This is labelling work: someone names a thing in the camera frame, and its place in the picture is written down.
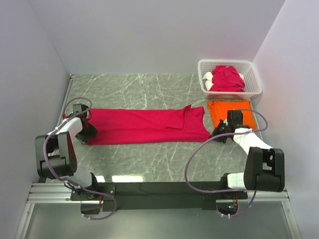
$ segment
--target white robot part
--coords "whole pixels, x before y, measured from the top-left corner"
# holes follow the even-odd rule
[[[246,189],[244,173],[231,173],[227,175],[227,184],[232,189]]]
[[[237,128],[235,133],[243,133],[251,129]],[[248,155],[250,147],[259,147],[264,149],[271,149],[269,145],[264,143],[255,133],[250,132],[248,134],[234,135],[234,141],[239,144]]]
[[[83,129],[81,119],[78,117],[75,117],[71,119],[64,127],[62,127],[59,132],[56,134],[59,134],[61,132],[69,132],[70,137],[73,139],[79,132],[81,132]]]

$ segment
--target white wall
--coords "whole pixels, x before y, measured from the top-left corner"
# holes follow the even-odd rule
[[[57,123],[68,74],[27,0],[0,7],[0,237],[13,238],[32,181],[34,138]]]
[[[195,73],[253,60],[284,0],[29,0],[68,72]]]
[[[286,0],[254,63],[266,143],[282,148],[287,189],[305,239],[319,237],[319,1]]]

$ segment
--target gray marble surface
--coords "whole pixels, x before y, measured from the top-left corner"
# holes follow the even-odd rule
[[[204,106],[204,125],[212,120],[196,74],[75,75],[68,100],[87,97],[94,108],[180,109]],[[107,182],[112,176],[129,176],[144,182],[184,181],[185,164],[200,143],[165,142],[127,145],[81,145],[74,140],[78,164]],[[245,152],[234,142],[211,142],[190,164],[191,181],[219,180],[226,173],[241,172]]]

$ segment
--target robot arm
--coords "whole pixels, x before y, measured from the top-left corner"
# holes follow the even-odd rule
[[[227,120],[220,120],[212,136],[223,133],[241,133],[217,138],[225,143],[231,138],[247,153],[245,171],[227,174],[227,184],[232,189],[249,189],[281,192],[285,186],[285,160],[281,149],[273,149],[264,143],[251,128],[243,125],[241,111],[228,111]],[[266,164],[270,169],[263,169]]]
[[[87,108],[83,104],[73,105],[73,113],[63,121]],[[96,135],[97,130],[88,122],[87,117],[88,114],[84,113],[68,121],[57,134],[50,138],[47,144],[48,159],[55,172],[61,178],[71,179],[85,188],[94,184],[95,177],[90,172],[78,167],[72,139],[77,138],[81,143],[86,143],[88,139]],[[49,134],[38,136],[35,139],[37,171],[40,177],[55,179],[46,165],[42,150],[44,140]]]

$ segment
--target red clothing in basket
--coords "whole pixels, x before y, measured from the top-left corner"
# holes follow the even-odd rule
[[[245,82],[233,66],[216,66],[212,72],[214,85],[209,91],[244,92]]]

